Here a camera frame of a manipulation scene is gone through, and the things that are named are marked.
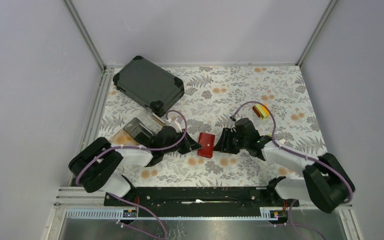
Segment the red leather card holder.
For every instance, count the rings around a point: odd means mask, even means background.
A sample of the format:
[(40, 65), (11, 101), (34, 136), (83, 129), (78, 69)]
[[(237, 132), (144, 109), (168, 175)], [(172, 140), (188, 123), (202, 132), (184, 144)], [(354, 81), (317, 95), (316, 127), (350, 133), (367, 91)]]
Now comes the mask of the red leather card holder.
[(201, 148), (197, 151), (197, 155), (211, 159), (214, 154), (215, 138), (216, 136), (214, 134), (201, 132), (198, 138), (198, 143), (201, 145)]

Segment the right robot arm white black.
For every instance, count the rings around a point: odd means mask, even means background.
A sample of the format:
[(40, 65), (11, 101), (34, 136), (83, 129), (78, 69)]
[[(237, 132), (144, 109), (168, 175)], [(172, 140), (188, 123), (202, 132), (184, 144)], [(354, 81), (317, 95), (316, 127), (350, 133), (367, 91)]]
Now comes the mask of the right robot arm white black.
[(351, 201), (354, 183), (331, 153), (313, 157), (287, 148), (269, 135), (261, 135), (248, 118), (239, 119), (233, 128), (224, 128), (213, 147), (215, 152), (238, 154), (246, 150), (251, 157), (281, 165), (297, 173), (300, 179), (277, 178), (274, 188), (267, 191), (273, 206), (285, 200), (312, 202), (319, 210), (331, 213), (339, 205)]

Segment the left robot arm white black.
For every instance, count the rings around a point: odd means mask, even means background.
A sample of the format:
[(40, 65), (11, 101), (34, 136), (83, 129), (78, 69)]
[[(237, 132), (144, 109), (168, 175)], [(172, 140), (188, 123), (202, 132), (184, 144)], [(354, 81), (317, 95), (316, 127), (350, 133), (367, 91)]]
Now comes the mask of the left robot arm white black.
[(68, 164), (76, 185), (88, 193), (97, 192), (110, 183), (119, 166), (152, 167), (160, 163), (167, 153), (184, 155), (202, 148), (185, 129), (177, 131), (172, 126), (164, 126), (155, 135), (141, 132), (133, 139), (137, 146), (111, 144), (105, 137), (99, 137), (88, 145)]

